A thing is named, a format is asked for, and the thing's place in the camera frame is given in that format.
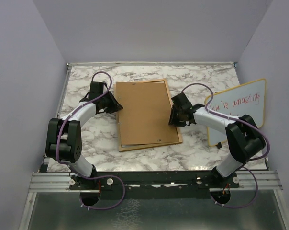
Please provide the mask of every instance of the whiteboard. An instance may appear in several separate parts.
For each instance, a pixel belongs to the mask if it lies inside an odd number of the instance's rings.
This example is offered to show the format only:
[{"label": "whiteboard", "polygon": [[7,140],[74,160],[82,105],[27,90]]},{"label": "whiteboard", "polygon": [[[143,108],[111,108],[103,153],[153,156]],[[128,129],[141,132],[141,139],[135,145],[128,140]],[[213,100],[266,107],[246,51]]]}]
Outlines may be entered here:
[{"label": "whiteboard", "polygon": [[[261,78],[214,94],[209,108],[233,116],[250,115],[257,127],[264,124],[266,79]],[[227,140],[226,135],[207,127],[209,146]]]}]

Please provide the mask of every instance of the white wall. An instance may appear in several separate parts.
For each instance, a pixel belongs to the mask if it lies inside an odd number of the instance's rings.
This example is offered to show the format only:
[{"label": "white wall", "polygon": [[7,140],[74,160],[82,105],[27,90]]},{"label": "white wall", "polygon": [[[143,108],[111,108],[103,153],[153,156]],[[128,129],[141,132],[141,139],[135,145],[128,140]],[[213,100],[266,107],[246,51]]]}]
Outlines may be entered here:
[{"label": "white wall", "polygon": [[289,0],[274,0],[237,68],[245,83],[267,79],[266,123],[269,165],[277,169],[289,207]]},{"label": "white wall", "polygon": [[19,226],[65,71],[34,3],[0,0],[0,230]]},{"label": "white wall", "polygon": [[272,0],[33,0],[67,62],[238,61]]}]

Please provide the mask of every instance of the cardboard sheet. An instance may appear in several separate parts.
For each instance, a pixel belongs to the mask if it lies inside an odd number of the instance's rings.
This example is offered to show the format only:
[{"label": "cardboard sheet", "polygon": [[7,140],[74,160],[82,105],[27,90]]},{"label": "cardboard sheet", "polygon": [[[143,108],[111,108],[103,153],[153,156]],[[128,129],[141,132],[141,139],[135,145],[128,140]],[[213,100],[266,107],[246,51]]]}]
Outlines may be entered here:
[{"label": "cardboard sheet", "polygon": [[178,132],[168,125],[171,104],[165,82],[117,82],[116,95],[122,145],[179,142]]}]

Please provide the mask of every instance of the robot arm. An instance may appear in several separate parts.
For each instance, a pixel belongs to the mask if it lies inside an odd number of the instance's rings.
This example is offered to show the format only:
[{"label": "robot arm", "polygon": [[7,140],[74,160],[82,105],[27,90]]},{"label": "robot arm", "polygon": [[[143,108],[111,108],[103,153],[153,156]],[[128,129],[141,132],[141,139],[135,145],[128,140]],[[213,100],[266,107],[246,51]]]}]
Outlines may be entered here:
[{"label": "robot arm", "polygon": [[[205,125],[226,134],[230,154],[212,170],[213,175],[218,179],[227,178],[240,169],[266,145],[263,137],[257,131],[238,121],[211,114],[205,110],[202,104],[192,105],[183,92],[174,96],[172,101],[174,104],[171,110],[170,125],[184,127],[188,122],[188,126],[190,124]],[[252,117],[248,115],[229,117],[238,118],[257,127]]]},{"label": "robot arm", "polygon": [[[97,101],[87,104],[88,101],[102,95],[105,87],[106,84],[103,82],[92,81],[90,84],[90,91],[82,100],[80,100],[78,106],[72,112],[62,118],[52,118],[49,121],[45,148],[46,155],[56,160],[57,139],[61,138],[59,145],[60,160],[67,164],[71,171],[80,173],[85,177],[96,177],[97,171],[95,167],[90,164],[81,154],[81,127],[96,114],[104,112],[110,114],[123,109],[123,107],[116,101],[111,92],[108,92]],[[68,116],[71,117],[66,122],[63,131],[63,134],[67,134],[67,138],[64,138],[64,135],[58,137],[58,133],[63,124],[63,121]]]}]

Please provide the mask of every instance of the white marble surface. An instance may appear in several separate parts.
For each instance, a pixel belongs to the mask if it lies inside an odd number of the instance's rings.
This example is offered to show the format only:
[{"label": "white marble surface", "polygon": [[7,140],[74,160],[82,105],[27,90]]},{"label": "white marble surface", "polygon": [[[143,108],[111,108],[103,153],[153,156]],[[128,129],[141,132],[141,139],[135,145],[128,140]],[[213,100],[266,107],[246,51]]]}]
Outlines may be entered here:
[{"label": "white marble surface", "polygon": [[[166,78],[171,96],[193,82],[205,83],[214,92],[239,84],[232,65],[73,67],[61,116],[76,107],[89,91],[93,73],[101,70],[108,72],[113,82]],[[95,78],[99,81],[106,79],[107,76],[103,74]],[[192,86],[185,94],[193,104],[203,104],[209,92],[204,87]],[[115,114],[101,114],[91,118],[82,127],[82,154],[98,171],[207,170],[212,169],[229,153],[227,143],[223,143],[221,149],[209,147],[206,127],[201,125],[180,128],[182,144],[118,152],[115,122]],[[266,169],[264,160],[253,161],[247,166],[251,169]],[[68,172],[69,169],[50,159],[47,171]]]}]

